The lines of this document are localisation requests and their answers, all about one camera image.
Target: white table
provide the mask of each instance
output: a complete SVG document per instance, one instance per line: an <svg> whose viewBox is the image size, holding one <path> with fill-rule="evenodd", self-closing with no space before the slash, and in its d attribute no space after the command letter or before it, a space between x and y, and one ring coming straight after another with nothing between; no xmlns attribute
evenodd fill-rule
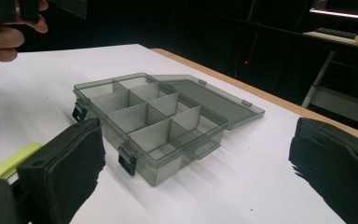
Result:
<svg viewBox="0 0 358 224"><path fill-rule="evenodd" d="M190 74L266 110L225 132L222 146L152 188L107 152L99 184L72 223L343 223L288 160L299 118L139 45L21 53L0 63L0 161L75 123L75 84L138 72Z"/></svg>

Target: human hand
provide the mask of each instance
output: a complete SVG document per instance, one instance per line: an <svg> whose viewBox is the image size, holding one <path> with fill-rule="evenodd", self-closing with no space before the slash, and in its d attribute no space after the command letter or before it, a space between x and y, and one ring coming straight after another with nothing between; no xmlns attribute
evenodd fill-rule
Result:
<svg viewBox="0 0 358 224"><path fill-rule="evenodd" d="M39 0L39 11L46 10L48 8L48 2L46 0ZM17 58L16 48L22 45L25 41L22 32L17 29L7 27L7 24L25 24L33 27L39 33L45 33L48 31L45 19L39 15L39 22L32 23L24 21L20 18L20 9L16 7L17 21L16 22L4 22L0 21L0 62L11 62Z"/></svg>

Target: box latch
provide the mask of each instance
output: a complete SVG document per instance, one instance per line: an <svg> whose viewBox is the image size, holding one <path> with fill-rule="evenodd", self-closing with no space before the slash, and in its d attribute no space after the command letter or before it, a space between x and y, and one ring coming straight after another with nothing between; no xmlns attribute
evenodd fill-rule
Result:
<svg viewBox="0 0 358 224"><path fill-rule="evenodd" d="M120 163L121 167L123 167L129 175L133 176L135 175L137 158L134 156L134 153L124 145L125 143L118 147L118 163Z"/></svg>
<svg viewBox="0 0 358 224"><path fill-rule="evenodd" d="M79 122L86 118L88 110L86 108L82 108L78 102L75 103L74 112L72 112L72 117Z"/></svg>

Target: black latch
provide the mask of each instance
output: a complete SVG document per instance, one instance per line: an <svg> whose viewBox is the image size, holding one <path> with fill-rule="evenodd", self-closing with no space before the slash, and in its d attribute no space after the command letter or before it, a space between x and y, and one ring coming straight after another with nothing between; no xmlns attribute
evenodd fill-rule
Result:
<svg viewBox="0 0 358 224"><path fill-rule="evenodd" d="M86 118L87 112L88 110L86 108L79 108L79 106L76 104L74 112L72 112L72 117L74 117L74 119L79 122Z"/></svg>
<svg viewBox="0 0 358 224"><path fill-rule="evenodd" d="M122 145L118 147L118 163L120 163L124 170L131 176L135 175L136 161L136 158Z"/></svg>

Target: clear plastic box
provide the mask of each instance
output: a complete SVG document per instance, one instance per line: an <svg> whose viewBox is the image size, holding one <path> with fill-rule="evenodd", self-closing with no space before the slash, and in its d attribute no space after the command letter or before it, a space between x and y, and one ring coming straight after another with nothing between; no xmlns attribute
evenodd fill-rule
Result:
<svg viewBox="0 0 358 224"><path fill-rule="evenodd" d="M118 161L156 186L265 111L189 75L145 73L75 85L76 120L100 118Z"/></svg>

